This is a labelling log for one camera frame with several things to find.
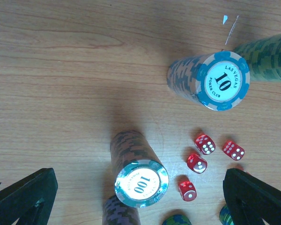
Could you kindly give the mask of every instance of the wooden table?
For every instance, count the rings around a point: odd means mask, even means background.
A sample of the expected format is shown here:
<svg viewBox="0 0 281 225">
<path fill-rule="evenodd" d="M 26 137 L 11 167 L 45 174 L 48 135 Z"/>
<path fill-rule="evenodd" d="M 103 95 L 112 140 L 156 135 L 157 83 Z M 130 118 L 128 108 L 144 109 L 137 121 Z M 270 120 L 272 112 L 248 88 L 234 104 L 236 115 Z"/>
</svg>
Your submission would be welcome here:
<svg viewBox="0 0 281 225">
<path fill-rule="evenodd" d="M 180 210 L 193 225 L 220 225 L 222 180 L 235 166 L 220 149 L 227 136 L 246 150 L 245 170 L 281 190 L 281 83 L 252 82 L 240 105 L 214 112 L 172 93 L 167 69 L 278 33 L 281 0 L 0 0 L 0 190 L 53 167 L 49 224 L 100 225 L 113 194 L 110 140 L 136 128 L 170 175 L 165 197 L 139 210 L 142 224 Z M 217 149 L 196 175 L 185 159 L 200 129 Z M 195 201 L 182 201 L 180 175 Z"/>
</svg>

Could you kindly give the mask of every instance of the poker chip stack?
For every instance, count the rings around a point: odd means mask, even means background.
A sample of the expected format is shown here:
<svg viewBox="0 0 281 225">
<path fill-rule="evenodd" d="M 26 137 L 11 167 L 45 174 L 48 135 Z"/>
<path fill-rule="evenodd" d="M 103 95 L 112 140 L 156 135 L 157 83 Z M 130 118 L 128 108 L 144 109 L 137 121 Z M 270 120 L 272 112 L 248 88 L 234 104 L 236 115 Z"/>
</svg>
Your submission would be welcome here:
<svg viewBox="0 0 281 225">
<path fill-rule="evenodd" d="M 240 45 L 233 51 L 247 60 L 252 81 L 281 82 L 281 34 Z"/>
<path fill-rule="evenodd" d="M 192 225 L 192 224 L 186 216 L 181 214 L 176 214 L 164 220 L 162 225 Z"/>
<path fill-rule="evenodd" d="M 227 205 L 224 205 L 224 207 L 220 211 L 220 222 L 223 225 L 234 225 Z"/>
<path fill-rule="evenodd" d="M 115 195 L 103 205 L 102 225 L 141 225 L 137 209 L 126 206 Z"/>
<path fill-rule="evenodd" d="M 158 202 L 169 185 L 169 176 L 145 137 L 133 130 L 111 141 L 114 189 L 124 204 L 144 208 Z"/>
<path fill-rule="evenodd" d="M 241 56 L 222 51 L 172 63 L 168 86 L 179 96 L 224 111 L 239 104 L 250 86 L 249 67 Z"/>
</svg>

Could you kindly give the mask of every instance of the green poker chip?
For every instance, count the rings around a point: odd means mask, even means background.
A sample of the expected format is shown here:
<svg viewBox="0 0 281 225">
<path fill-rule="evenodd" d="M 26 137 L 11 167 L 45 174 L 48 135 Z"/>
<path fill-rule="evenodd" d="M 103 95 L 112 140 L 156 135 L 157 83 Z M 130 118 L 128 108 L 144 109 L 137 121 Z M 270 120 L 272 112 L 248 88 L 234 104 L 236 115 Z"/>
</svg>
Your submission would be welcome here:
<svg viewBox="0 0 281 225">
<path fill-rule="evenodd" d="M 164 220 L 162 225 L 192 225 L 185 215 L 176 214 Z"/>
<path fill-rule="evenodd" d="M 233 51 L 246 59 L 252 81 L 281 82 L 281 34 L 239 45 Z"/>
<path fill-rule="evenodd" d="M 115 179 L 119 200 L 134 208 L 144 208 L 158 202 L 169 186 L 166 169 L 150 159 L 135 160 L 126 165 Z"/>
<path fill-rule="evenodd" d="M 220 211 L 220 222 L 223 225 L 234 225 L 230 211 L 227 207 L 227 205 L 224 205 L 223 208 Z"/>
</svg>

